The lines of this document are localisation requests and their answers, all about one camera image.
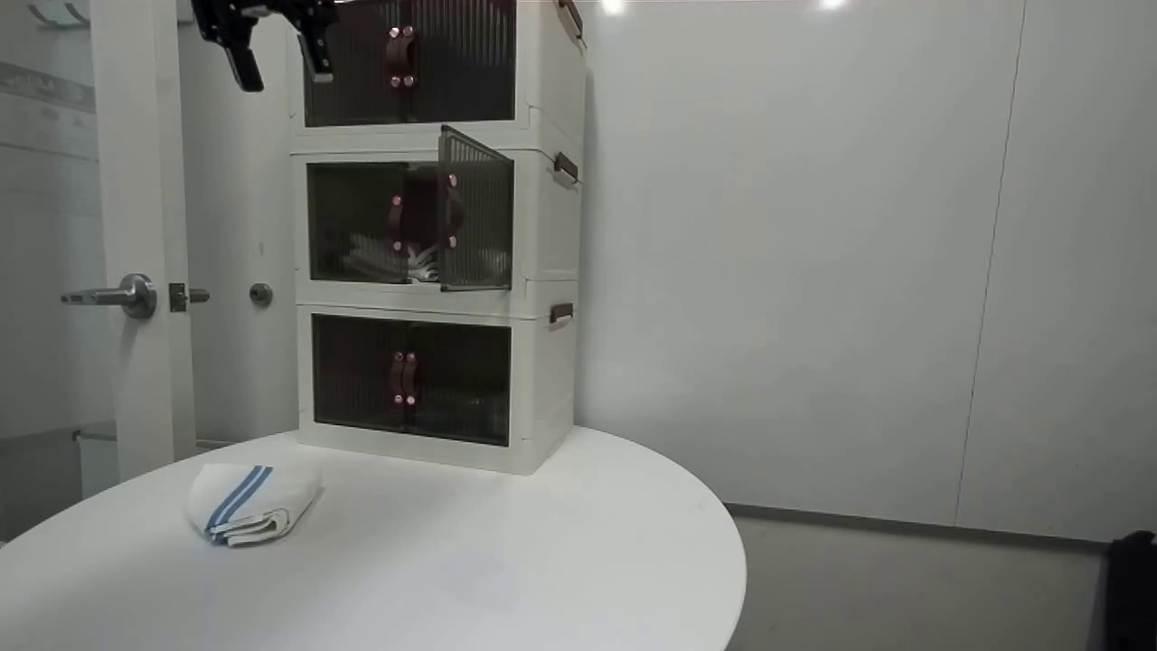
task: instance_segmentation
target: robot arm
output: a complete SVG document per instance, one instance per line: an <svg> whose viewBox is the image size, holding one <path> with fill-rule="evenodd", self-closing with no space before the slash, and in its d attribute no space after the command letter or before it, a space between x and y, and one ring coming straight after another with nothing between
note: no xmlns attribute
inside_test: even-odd
<svg viewBox="0 0 1157 651"><path fill-rule="evenodd" d="M287 13L287 23L296 28L302 54L314 85L332 78L332 58L325 40L325 28L338 23L332 0L191 0L191 12L196 24L202 28L202 40L226 48L235 78L251 94L264 92L251 40L252 24L268 13Z"/></svg>

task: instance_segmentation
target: stacked storage box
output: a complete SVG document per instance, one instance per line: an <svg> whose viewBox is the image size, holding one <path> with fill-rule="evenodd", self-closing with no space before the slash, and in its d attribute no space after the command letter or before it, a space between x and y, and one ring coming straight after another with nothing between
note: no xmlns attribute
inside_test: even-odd
<svg viewBox="0 0 1157 651"><path fill-rule="evenodd" d="M332 66L296 76L302 429L537 472L576 428L581 17L360 0Z"/></svg>

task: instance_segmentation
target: tabletop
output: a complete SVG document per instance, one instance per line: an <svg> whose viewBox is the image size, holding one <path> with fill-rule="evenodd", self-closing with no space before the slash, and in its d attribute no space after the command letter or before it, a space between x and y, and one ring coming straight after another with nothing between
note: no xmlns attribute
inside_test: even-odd
<svg viewBox="0 0 1157 651"><path fill-rule="evenodd" d="M202 464L314 467L291 539L208 546ZM274 434L109 488L0 551L3 651L723 651L746 551L723 504L576 429L509 476Z"/></svg>

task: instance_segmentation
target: white door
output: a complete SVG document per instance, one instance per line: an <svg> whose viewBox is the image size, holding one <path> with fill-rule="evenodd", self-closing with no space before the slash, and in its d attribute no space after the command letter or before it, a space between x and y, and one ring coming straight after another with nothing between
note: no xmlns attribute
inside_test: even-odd
<svg viewBox="0 0 1157 651"><path fill-rule="evenodd" d="M0 539L196 446L178 78L178 0L0 4Z"/></svg>

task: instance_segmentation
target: white round table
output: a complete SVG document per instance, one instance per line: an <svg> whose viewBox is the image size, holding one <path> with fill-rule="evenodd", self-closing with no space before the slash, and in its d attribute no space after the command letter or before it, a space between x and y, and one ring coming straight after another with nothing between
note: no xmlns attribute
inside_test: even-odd
<svg viewBox="0 0 1157 651"><path fill-rule="evenodd" d="M202 464L311 464L273 546L216 551ZM576 429L532 476L262 439L100 491L0 551L3 651L723 651L746 551L678 464Z"/></svg>

